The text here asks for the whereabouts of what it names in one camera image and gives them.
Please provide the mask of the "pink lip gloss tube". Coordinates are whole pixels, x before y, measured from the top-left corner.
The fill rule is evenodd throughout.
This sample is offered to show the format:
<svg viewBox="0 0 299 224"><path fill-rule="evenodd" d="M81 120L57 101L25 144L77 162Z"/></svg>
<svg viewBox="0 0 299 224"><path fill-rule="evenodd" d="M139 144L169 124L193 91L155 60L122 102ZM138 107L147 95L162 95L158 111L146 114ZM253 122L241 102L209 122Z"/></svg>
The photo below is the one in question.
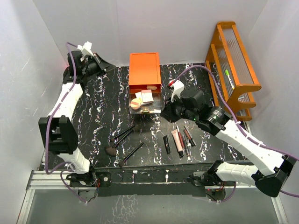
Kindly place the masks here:
<svg viewBox="0 0 299 224"><path fill-rule="evenodd" d="M173 139L174 139L174 142L175 142L175 145L176 145L179 157L182 158L184 156L184 152L183 152L183 148L182 148L181 143L180 143L180 139L179 139L179 135L178 135L177 129L171 131L171 134L173 136Z"/></svg>

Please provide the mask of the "beige makeup sponge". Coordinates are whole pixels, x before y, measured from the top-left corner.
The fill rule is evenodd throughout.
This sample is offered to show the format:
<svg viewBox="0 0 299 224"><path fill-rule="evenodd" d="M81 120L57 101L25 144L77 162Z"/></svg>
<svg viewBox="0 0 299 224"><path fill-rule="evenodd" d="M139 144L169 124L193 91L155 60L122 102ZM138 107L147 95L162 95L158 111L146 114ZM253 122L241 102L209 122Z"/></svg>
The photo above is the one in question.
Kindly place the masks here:
<svg viewBox="0 0 299 224"><path fill-rule="evenodd" d="M152 90L152 91L154 91L154 90L156 90L156 89L157 89L156 86L147 85L147 90Z"/></svg>

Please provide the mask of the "clear acrylic drawer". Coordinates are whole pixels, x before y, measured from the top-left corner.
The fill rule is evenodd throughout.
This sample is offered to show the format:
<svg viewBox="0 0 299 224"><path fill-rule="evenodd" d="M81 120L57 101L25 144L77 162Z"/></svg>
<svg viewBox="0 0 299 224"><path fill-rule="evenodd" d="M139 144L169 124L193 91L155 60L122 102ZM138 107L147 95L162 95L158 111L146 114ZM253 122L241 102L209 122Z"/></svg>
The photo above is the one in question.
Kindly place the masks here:
<svg viewBox="0 0 299 224"><path fill-rule="evenodd" d="M129 90L129 113L130 114L159 114L162 111L162 94L161 89L152 91L153 103L150 104L141 104L140 109L133 110L130 107L130 102L132 99L136 98L135 93L141 92L142 90L130 89Z"/></svg>

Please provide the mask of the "white square compact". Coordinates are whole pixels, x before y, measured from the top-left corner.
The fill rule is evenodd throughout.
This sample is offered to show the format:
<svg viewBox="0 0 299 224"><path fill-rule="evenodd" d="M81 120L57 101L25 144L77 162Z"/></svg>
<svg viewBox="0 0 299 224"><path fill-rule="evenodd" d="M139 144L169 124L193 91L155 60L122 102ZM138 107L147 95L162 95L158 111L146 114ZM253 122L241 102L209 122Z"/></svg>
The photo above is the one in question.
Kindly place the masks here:
<svg viewBox="0 0 299 224"><path fill-rule="evenodd" d="M142 101L142 93L141 92L135 93L135 96L136 96L136 98L138 98Z"/></svg>

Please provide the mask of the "pink square blush palette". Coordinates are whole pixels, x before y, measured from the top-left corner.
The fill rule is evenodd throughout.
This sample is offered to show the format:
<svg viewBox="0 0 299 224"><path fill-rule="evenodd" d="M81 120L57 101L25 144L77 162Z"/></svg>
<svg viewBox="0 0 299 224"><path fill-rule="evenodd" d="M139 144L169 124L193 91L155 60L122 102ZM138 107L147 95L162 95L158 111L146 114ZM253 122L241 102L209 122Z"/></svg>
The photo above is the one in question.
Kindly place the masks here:
<svg viewBox="0 0 299 224"><path fill-rule="evenodd" d="M143 105L153 103L153 101L154 101L153 96L152 96L152 90L142 90L141 97L142 97Z"/></svg>

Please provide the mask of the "round peach powder compact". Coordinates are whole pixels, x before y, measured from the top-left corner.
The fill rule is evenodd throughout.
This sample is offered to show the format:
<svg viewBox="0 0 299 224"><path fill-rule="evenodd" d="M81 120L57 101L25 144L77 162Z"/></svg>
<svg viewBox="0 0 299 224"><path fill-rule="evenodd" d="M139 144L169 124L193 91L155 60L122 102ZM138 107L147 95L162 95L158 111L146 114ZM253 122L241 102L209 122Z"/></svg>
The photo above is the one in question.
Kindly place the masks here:
<svg viewBox="0 0 299 224"><path fill-rule="evenodd" d="M134 99L132 99L131 102L130 102L130 107L131 107L133 110L138 110L138 109L140 109L141 104L142 104L142 101L141 101L140 98L134 98Z"/></svg>

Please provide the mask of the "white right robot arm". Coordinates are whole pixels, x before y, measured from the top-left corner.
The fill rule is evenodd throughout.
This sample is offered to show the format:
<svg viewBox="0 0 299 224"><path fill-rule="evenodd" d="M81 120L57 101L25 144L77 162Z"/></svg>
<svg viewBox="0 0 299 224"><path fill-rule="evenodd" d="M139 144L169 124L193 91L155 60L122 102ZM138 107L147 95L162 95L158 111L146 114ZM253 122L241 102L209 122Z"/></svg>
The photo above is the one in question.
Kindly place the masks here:
<svg viewBox="0 0 299 224"><path fill-rule="evenodd" d="M270 197L277 197L281 192L296 159L266 149L263 143L232 120L229 113L221 107L209 106L196 88L172 91L164 112L169 122L180 119L194 121L198 128L227 142L252 162L252 165L239 165L216 161L206 173L207 182L213 185L226 181L243 182L255 185Z"/></svg>

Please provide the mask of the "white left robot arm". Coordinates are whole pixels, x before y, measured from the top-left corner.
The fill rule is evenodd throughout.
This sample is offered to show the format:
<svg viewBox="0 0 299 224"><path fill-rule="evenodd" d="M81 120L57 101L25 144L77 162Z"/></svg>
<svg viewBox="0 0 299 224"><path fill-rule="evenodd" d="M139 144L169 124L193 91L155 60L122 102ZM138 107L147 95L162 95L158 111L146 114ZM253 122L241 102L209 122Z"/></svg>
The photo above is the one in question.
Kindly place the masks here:
<svg viewBox="0 0 299 224"><path fill-rule="evenodd" d="M71 119L88 77L104 75L115 69L115 66L103 60L97 53L75 50L67 56L69 66L63 73L59 98L47 117L41 117L38 121L45 147L45 171L50 174L60 167L56 165L49 169L49 154L53 154L63 159L62 166L68 165L71 168L71 173L67 175L68 180L92 186L96 182L96 174L90 161L78 147L78 134Z"/></svg>

